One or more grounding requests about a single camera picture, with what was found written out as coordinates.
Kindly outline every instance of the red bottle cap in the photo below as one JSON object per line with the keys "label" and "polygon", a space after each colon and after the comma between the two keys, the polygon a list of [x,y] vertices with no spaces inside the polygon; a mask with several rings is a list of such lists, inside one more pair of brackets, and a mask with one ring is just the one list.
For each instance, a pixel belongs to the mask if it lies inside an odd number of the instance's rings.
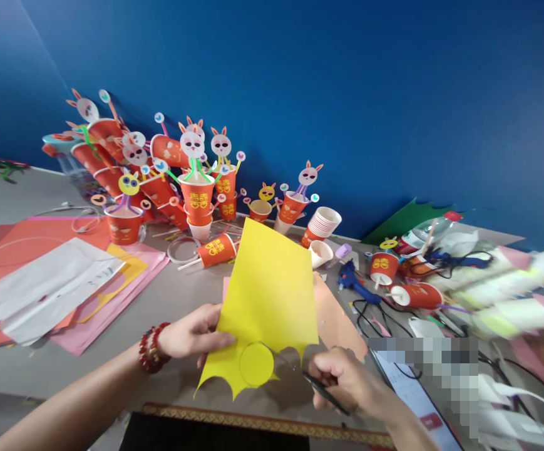
{"label": "red bottle cap", "polygon": [[453,212],[453,211],[445,213],[444,216],[445,218],[453,222],[461,221],[462,219],[464,219],[464,217],[461,214],[457,212]]}

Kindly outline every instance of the scissors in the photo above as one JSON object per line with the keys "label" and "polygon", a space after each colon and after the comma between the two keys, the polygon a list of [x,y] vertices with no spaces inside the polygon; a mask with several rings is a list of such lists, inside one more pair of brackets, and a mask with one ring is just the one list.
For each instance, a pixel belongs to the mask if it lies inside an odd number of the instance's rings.
{"label": "scissors", "polygon": [[341,405],[338,399],[336,399],[334,396],[332,396],[328,391],[326,390],[326,386],[321,383],[318,379],[314,378],[311,374],[306,372],[305,370],[299,370],[295,365],[292,365],[288,360],[286,360],[284,357],[282,357],[280,354],[274,352],[272,348],[270,348],[267,344],[265,344],[263,341],[260,341],[262,345],[264,345],[266,348],[270,350],[272,355],[274,357],[279,357],[281,360],[283,360],[285,363],[287,363],[294,372],[301,372],[301,375],[305,378],[307,382],[311,384],[311,386],[318,392],[320,395],[322,395],[322,398],[327,400],[329,403],[334,405],[338,410],[340,410],[345,415],[349,416],[349,412]]}

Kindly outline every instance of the decorative border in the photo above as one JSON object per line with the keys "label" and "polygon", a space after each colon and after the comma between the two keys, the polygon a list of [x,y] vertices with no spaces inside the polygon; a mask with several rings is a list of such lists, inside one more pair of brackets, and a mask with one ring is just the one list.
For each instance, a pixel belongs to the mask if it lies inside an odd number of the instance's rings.
{"label": "decorative border", "polygon": [[273,418],[256,417],[240,413],[220,412],[218,410],[204,410],[199,408],[176,407],[164,404],[146,403],[142,413],[158,417],[179,418],[205,423],[238,426],[250,429],[261,429],[271,432],[282,432],[306,437],[324,438],[326,440],[347,440],[364,443],[394,450],[395,445],[391,436],[382,432],[372,432],[362,429],[347,429],[335,426],[314,425],[310,423],[290,420],[276,420]]}

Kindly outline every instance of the glue stick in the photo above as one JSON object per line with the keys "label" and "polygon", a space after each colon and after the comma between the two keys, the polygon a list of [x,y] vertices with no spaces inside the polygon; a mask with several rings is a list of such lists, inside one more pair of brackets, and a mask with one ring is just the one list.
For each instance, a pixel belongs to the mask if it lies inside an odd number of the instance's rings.
{"label": "glue stick", "polygon": [[326,265],[324,266],[324,269],[330,269],[332,266],[336,265],[339,261],[345,258],[351,251],[352,251],[352,248],[349,244],[343,244],[341,247],[339,247],[336,250],[332,260],[326,263]]}

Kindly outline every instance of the bottle cap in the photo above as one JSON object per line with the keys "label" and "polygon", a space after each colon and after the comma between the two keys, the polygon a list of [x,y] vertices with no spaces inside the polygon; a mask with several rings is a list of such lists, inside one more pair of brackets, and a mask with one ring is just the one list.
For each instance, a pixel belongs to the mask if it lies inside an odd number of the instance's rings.
{"label": "bottle cap", "polygon": [[336,252],[334,253],[335,256],[337,256],[339,259],[343,259],[347,256],[348,253],[350,253],[353,250],[353,248],[349,244],[343,244],[341,247],[339,247]]}
{"label": "bottle cap", "polygon": [[453,211],[445,213],[444,216],[453,222],[461,221],[464,218],[461,214]]}

